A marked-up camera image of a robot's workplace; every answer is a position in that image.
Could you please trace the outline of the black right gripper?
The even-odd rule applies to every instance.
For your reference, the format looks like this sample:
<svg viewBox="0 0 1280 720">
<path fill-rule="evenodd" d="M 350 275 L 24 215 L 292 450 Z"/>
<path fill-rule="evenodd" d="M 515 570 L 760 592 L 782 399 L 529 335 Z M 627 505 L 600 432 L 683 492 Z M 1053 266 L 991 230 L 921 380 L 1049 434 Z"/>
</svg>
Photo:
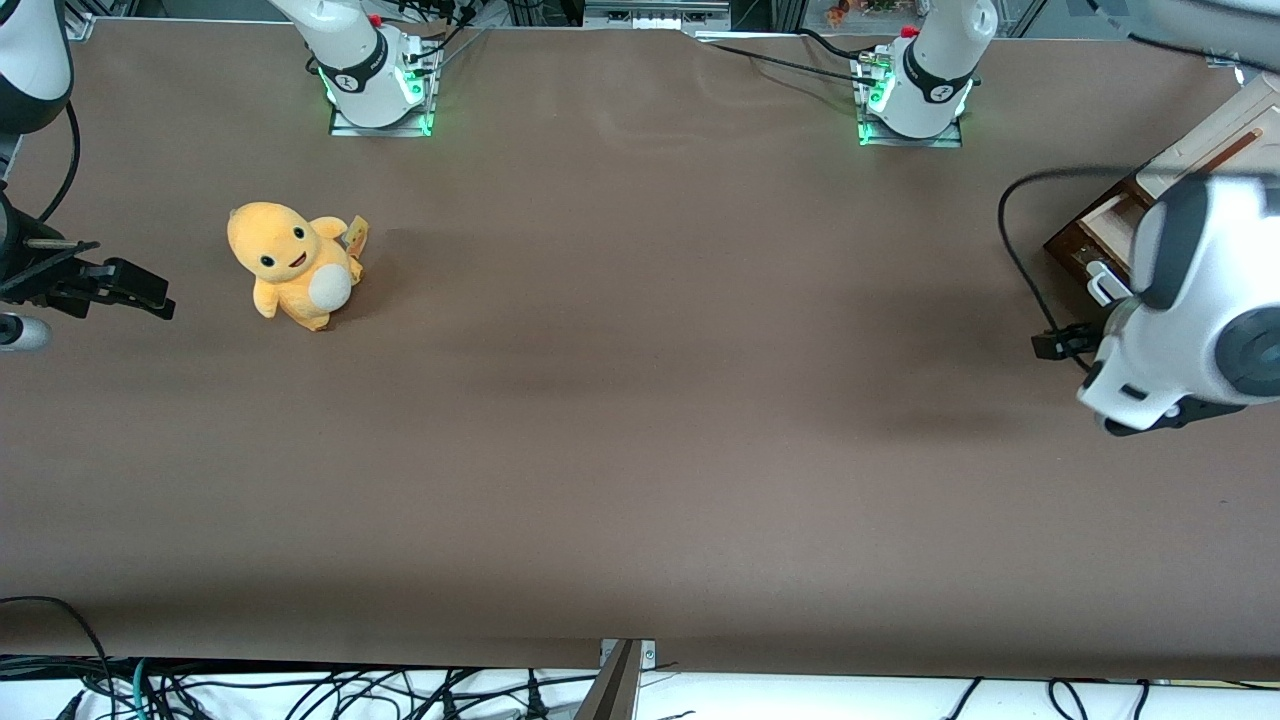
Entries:
<svg viewBox="0 0 1280 720">
<path fill-rule="evenodd" d="M 97 242 L 63 237 L 51 227 L 18 210 L 4 193 L 1 242 L 1 300 L 9 305 L 29 304 L 86 319 L 99 300 L 173 319 L 177 309 L 168 297 L 169 282 L 122 258 L 109 258 L 100 266 L 81 259 Z"/>
</svg>

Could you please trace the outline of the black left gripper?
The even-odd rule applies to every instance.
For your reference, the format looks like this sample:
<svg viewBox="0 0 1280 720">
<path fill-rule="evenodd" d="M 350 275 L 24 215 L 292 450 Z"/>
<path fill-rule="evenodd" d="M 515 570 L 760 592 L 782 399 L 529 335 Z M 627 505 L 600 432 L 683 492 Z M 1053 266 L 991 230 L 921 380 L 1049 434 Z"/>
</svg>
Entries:
<svg viewBox="0 0 1280 720">
<path fill-rule="evenodd" d="M 1060 333 L 1039 333 L 1032 336 L 1033 354 L 1047 361 L 1073 360 L 1075 348 L 1096 348 L 1100 343 L 1100 324 L 1096 322 L 1076 322 L 1062 325 Z M 1193 421 L 1203 421 L 1226 416 L 1243 410 L 1242 405 L 1216 404 L 1187 396 L 1180 398 L 1157 421 L 1144 429 L 1124 425 L 1111 418 L 1102 418 L 1102 429 L 1116 437 L 1138 436 L 1162 429 L 1181 429 Z"/>
</svg>

